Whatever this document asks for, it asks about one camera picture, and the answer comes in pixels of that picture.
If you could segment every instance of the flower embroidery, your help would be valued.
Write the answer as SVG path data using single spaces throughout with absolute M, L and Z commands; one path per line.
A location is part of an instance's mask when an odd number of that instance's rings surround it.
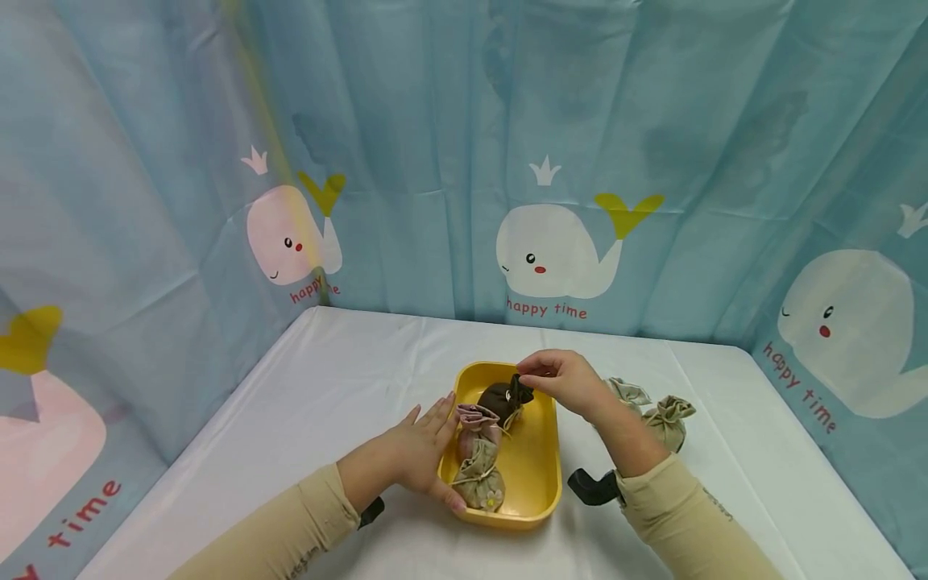
M 480 502 L 481 509 L 487 511 L 496 511 L 499 509 L 499 505 L 503 503 L 503 492 L 501 490 L 495 489 L 486 494 L 486 499 Z

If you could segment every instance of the black clamp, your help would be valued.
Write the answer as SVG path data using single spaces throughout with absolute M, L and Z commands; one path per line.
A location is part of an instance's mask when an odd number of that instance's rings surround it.
M 567 478 L 567 485 L 574 495 L 588 506 L 603 506 L 615 499 L 622 503 L 625 502 L 612 471 L 607 471 L 599 481 L 596 481 L 586 470 L 580 469 Z
M 357 529 L 361 529 L 369 523 L 377 519 L 377 516 L 383 513 L 383 510 L 386 508 L 386 504 L 383 503 L 383 500 L 380 496 L 377 496 L 367 509 L 361 512 L 361 522 L 358 524 Z

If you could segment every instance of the curtain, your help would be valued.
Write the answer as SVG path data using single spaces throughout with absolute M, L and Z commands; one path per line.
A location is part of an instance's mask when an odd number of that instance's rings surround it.
M 252 203 L 260 247 L 303 197 L 222 14 L 0 3 L 2 577 L 75 577 L 318 302 L 316 276 L 279 300 L 251 250 Z
M 0 574 L 75 576 L 329 301 L 738 345 L 928 578 L 926 17 L 5 2 Z
M 739 345 L 928 578 L 928 5 L 237 10 L 333 304 Z

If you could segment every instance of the left hand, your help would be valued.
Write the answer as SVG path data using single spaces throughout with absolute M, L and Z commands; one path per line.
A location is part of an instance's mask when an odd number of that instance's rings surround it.
M 395 481 L 453 511 L 463 511 L 467 508 L 464 499 L 438 477 L 438 463 L 458 427 L 455 395 L 450 393 L 436 401 L 421 418 L 420 410 L 416 405 L 398 425 L 380 436 L 393 457 Z

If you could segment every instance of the whale print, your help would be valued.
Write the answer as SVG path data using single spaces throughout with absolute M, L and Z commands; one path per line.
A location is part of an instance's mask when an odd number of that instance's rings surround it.
M 928 395 L 928 367 L 909 360 L 915 295 L 909 277 L 882 254 L 838 250 L 810 262 L 778 315 L 796 358 L 853 413 L 886 419 Z
M 292 186 L 274 187 L 265 192 L 251 205 L 246 218 L 254 259 L 267 279 L 280 286 L 308 277 L 320 265 L 320 247 L 321 265 L 326 274 L 334 274 L 342 268 L 342 247 L 329 214 L 344 178 L 333 175 L 326 182 L 325 190 L 319 190 L 308 176 L 300 174 L 300 177 L 304 183 L 312 184 L 310 193 L 325 214 L 322 233 L 305 197 Z
M 509 288 L 533 298 L 596 298 L 615 279 L 625 237 L 664 202 L 650 196 L 629 211 L 622 200 L 595 198 L 612 220 L 615 241 L 602 260 L 577 215 L 550 203 L 512 209 L 496 234 L 496 261 Z
M 0 415 L 0 561 L 80 481 L 106 442 L 99 414 L 45 368 L 60 322 L 56 306 L 37 308 L 0 337 L 0 367 L 30 377 L 37 409 L 36 420 Z

